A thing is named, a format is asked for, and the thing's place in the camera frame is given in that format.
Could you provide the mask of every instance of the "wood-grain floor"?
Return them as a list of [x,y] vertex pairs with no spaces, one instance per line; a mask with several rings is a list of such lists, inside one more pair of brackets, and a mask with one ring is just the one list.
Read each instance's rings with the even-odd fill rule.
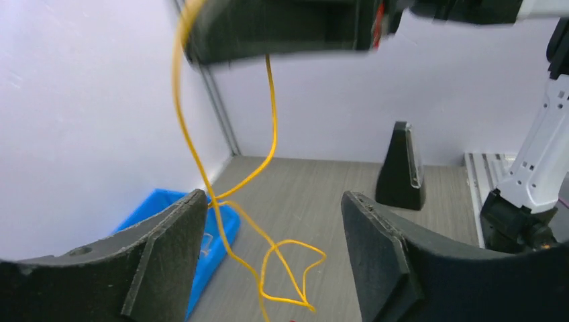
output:
[[[262,158],[236,157],[217,179],[219,194],[251,173]],[[324,264],[308,275],[307,296],[317,313],[303,307],[265,301],[273,322],[361,321],[348,259],[340,198],[346,190],[372,196],[380,164],[276,159],[253,182],[228,198],[238,202],[273,238],[298,239],[327,253]],[[421,211],[395,213],[452,239],[476,245],[476,230],[461,167],[426,167],[427,201]],[[237,236],[235,253],[260,270],[268,244],[246,223]],[[287,245],[282,253],[299,286],[302,273],[319,255],[301,246]],[[298,299],[273,255],[269,260],[266,292]],[[196,306],[190,322],[262,322],[253,276],[226,258]]]

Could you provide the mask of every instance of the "yellow wire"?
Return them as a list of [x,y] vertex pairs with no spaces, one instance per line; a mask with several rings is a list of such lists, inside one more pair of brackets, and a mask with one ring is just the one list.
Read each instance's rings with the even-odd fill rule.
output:
[[[182,113],[182,107],[181,107],[182,105],[180,102],[180,72],[181,72],[182,52],[183,52],[181,44],[185,44],[187,42],[189,35],[190,35],[190,32],[191,32],[192,25],[194,24],[196,16],[197,16],[199,10],[204,5],[204,3],[205,3],[205,0],[186,1],[185,6],[184,6],[182,13],[181,13],[178,28],[176,30],[176,37],[174,39],[174,50],[173,50],[173,55],[172,55],[172,93],[174,96],[174,105],[176,107],[176,115],[177,115],[178,121],[180,123],[180,128],[182,129],[184,139],[186,140],[186,143],[187,143],[187,145],[191,151],[191,154],[192,154],[193,158],[195,159],[196,165],[199,169],[199,172],[200,172],[200,174],[203,178],[203,181],[205,183],[206,189],[207,189],[209,196],[211,198],[211,203],[209,206],[213,207],[213,209],[215,211],[215,218],[217,220],[217,228],[219,230],[219,235],[221,237],[223,245],[225,246],[225,249],[227,250],[227,253],[229,254],[229,256],[232,257],[237,262],[239,262],[241,265],[245,266],[253,274],[253,277],[255,278],[255,281],[256,281],[257,286],[258,286],[259,304],[260,304],[260,308],[261,308],[261,312],[262,312],[264,320],[266,322],[270,322],[270,319],[269,319],[268,314],[266,312],[266,309],[264,307],[263,298],[266,298],[270,301],[278,301],[278,302],[289,303],[289,304],[294,304],[294,305],[301,305],[301,306],[307,307],[311,311],[315,312],[316,311],[315,307],[310,305],[310,303],[307,300],[306,277],[307,277],[308,271],[310,271],[310,269],[312,269],[312,268],[316,267],[317,265],[320,265],[322,262],[324,262],[324,260],[326,259],[326,254],[324,252],[322,252],[321,250],[313,247],[313,246],[310,246],[310,245],[305,244],[301,241],[296,241],[296,240],[292,240],[292,239],[286,239],[286,240],[280,241],[276,244],[253,221],[253,219],[251,219],[251,217],[249,217],[247,215],[247,213],[237,203],[234,203],[231,201],[224,201],[222,203],[218,202],[218,199],[228,197],[231,194],[238,191],[239,189],[241,189],[246,184],[248,184],[253,178],[255,178],[259,173],[261,173],[267,167],[267,165],[270,163],[270,161],[272,160],[272,158],[274,156],[274,151],[276,150],[276,144],[277,144],[277,138],[278,138],[278,119],[277,119],[277,114],[276,114],[276,101],[275,101],[275,97],[274,97],[274,83],[272,81],[272,72],[271,72],[271,68],[270,68],[270,59],[269,59],[268,55],[266,55],[265,61],[266,61],[267,76],[268,76],[268,82],[269,82],[269,88],[270,88],[270,100],[271,100],[271,107],[272,107],[273,141],[272,141],[272,146],[271,146],[269,155],[263,161],[263,163],[261,163],[261,165],[255,171],[253,171],[253,173],[251,173],[247,178],[243,179],[243,181],[241,181],[239,184],[237,184],[234,188],[232,188],[231,190],[229,190],[226,193],[223,193],[219,196],[215,196],[215,193],[213,191],[211,183],[209,182],[209,179],[207,178],[207,174],[203,168],[203,165],[201,163],[199,155],[198,155],[198,153],[197,153],[197,151],[196,151],[196,149],[192,143],[192,140],[190,138],[190,135],[189,135],[189,132],[188,132],[188,129],[186,126],[186,122],[184,119],[184,115]],[[227,241],[227,237],[225,236],[225,230],[223,228],[223,221],[221,219],[221,212],[219,210],[219,207],[222,205],[229,205],[230,207],[233,207],[253,227],[253,229],[255,229],[255,231],[257,231],[271,245],[271,248],[267,251],[267,253],[264,257],[263,264],[261,267],[261,276],[260,277],[259,277],[257,271],[255,271],[255,269],[253,269],[253,267],[251,267],[251,265],[249,265],[247,262],[245,262],[239,256],[235,255],[235,253],[233,253],[233,251],[231,250],[231,246],[230,246],[229,242]],[[278,249],[279,246],[284,245],[284,244],[297,244],[297,245],[309,248],[311,250],[314,250],[315,252],[318,252],[322,255],[322,259],[320,259],[316,263],[308,266],[308,268],[306,268],[306,270],[304,271],[302,290],[300,290],[298,283],[297,283],[287,261],[285,260],[284,256],[281,254],[280,250]],[[268,264],[268,259],[273,252],[276,252],[276,255],[279,257],[283,266],[287,270],[287,273],[289,274],[289,277],[291,278],[291,282],[294,284],[294,287],[295,287],[297,293],[299,294],[300,298],[302,299],[302,301],[296,301],[293,299],[286,299],[286,298],[281,298],[281,297],[272,297],[272,296],[270,296],[264,292],[264,281],[265,281],[265,276],[266,276],[266,267]]]

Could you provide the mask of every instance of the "blue bin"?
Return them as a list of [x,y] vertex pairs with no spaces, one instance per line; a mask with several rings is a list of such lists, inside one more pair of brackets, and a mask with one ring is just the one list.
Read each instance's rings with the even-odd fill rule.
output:
[[[175,203],[185,195],[187,194],[176,191],[156,189],[115,230],[115,233],[152,217],[153,215],[168,208],[168,206]],[[222,206],[220,207],[220,210],[221,220],[223,220],[223,227],[225,228],[225,235],[227,236],[228,242],[232,244],[241,225],[241,220],[239,219],[239,215],[229,206]],[[227,252],[225,251],[225,247],[223,246],[223,242],[219,236],[219,230],[217,230],[215,211],[213,209],[210,209],[207,211],[207,218],[205,220],[205,230],[201,242],[201,252],[194,275],[194,282],[192,285],[190,303],[188,304],[188,311],[186,313],[186,320],[194,309],[201,293],[203,292],[203,289],[209,282],[209,279],[226,254]]]

